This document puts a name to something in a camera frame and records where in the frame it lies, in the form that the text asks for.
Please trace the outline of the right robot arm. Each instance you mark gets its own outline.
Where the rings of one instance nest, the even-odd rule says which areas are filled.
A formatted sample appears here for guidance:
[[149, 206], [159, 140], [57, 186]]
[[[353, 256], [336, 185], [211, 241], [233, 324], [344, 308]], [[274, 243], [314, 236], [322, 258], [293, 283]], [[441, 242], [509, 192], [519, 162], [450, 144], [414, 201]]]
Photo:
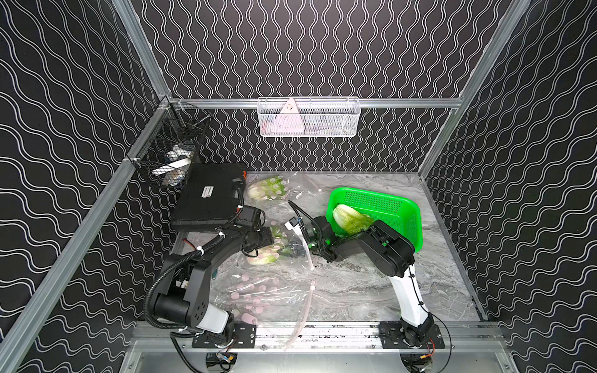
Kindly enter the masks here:
[[409, 239], [380, 220], [345, 237], [337, 236], [322, 217], [310, 222], [310, 233], [301, 217], [285, 223], [285, 228], [301, 239], [308, 256], [319, 256], [333, 263], [364, 253], [376, 269], [390, 279], [400, 305], [400, 321], [397, 331], [385, 332], [384, 336], [400, 340], [409, 348], [434, 350], [446, 346], [434, 315], [423, 302], [415, 278], [415, 248]]

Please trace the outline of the chinese cabbage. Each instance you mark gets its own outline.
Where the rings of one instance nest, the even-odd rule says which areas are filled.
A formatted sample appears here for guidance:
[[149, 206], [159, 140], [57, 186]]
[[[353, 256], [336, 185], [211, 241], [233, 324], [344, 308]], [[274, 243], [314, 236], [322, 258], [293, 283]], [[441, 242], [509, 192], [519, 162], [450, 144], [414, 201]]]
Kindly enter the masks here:
[[274, 243], [259, 250], [258, 254], [250, 254], [247, 262], [253, 266], [273, 264], [281, 258], [296, 258], [299, 247], [294, 241], [294, 234], [288, 233], [279, 226], [271, 227]]
[[372, 218], [348, 205], [337, 205], [332, 212], [332, 216], [336, 224], [348, 235], [367, 230], [374, 223]]

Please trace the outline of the zip-top bag with cabbage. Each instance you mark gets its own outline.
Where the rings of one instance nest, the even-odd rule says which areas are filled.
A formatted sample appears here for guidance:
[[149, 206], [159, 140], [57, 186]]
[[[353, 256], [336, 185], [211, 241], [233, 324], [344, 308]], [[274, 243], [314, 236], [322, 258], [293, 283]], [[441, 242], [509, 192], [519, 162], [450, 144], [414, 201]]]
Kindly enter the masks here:
[[287, 280], [273, 274], [233, 275], [230, 284], [216, 295], [216, 304], [230, 311], [236, 321], [256, 326], [286, 352], [306, 327], [315, 281]]
[[254, 181], [247, 187], [246, 195], [252, 200], [298, 200], [314, 196], [321, 188], [306, 174], [272, 174]]
[[271, 229], [272, 244], [246, 255], [247, 262], [253, 266], [264, 266], [278, 262], [302, 264], [308, 270], [315, 266], [310, 254], [306, 253], [302, 239], [283, 224], [272, 220], [266, 224]]

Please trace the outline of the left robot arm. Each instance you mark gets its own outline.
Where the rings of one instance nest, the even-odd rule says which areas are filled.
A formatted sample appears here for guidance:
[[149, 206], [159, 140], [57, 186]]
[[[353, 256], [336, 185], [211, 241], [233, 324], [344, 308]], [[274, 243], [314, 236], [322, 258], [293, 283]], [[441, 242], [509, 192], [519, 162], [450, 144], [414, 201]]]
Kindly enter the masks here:
[[147, 323], [157, 329], [185, 329], [202, 332], [212, 343], [232, 342], [234, 316], [210, 303], [211, 280], [230, 256], [256, 254], [274, 243], [265, 225], [265, 212], [243, 206], [234, 217], [219, 226], [217, 235], [185, 255], [172, 254], [149, 288], [143, 306]]

